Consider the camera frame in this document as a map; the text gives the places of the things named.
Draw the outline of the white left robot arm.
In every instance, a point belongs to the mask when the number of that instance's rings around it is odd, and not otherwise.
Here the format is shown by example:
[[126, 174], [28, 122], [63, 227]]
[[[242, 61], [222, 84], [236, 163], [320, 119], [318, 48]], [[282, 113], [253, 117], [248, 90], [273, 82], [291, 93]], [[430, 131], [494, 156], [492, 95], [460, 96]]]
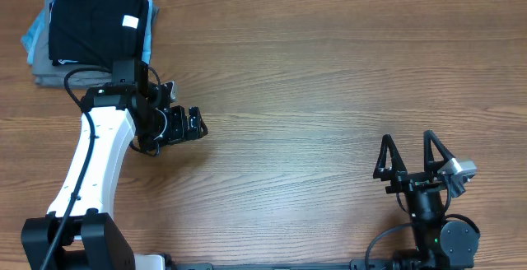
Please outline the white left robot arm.
[[208, 133], [197, 107], [175, 103], [174, 82], [135, 58], [114, 62], [110, 81], [74, 102], [82, 128], [68, 174], [46, 215], [26, 220], [21, 243], [33, 269], [173, 269], [169, 254], [136, 254], [114, 222], [114, 198], [128, 150], [162, 147]]

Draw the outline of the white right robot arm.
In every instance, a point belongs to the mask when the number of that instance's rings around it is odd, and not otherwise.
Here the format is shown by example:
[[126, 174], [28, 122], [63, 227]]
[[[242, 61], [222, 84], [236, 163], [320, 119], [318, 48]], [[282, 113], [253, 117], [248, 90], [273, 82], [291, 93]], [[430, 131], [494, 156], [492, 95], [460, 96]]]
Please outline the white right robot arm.
[[396, 196], [409, 222], [378, 234], [366, 249], [364, 266], [371, 266], [371, 251], [377, 242], [409, 228], [415, 247], [394, 252], [381, 263], [383, 269], [473, 268], [481, 231], [470, 218], [449, 214], [448, 209], [476, 173], [473, 161], [456, 158], [427, 130], [423, 133], [423, 171], [410, 174], [393, 138], [385, 134], [372, 177], [389, 183], [385, 192]]

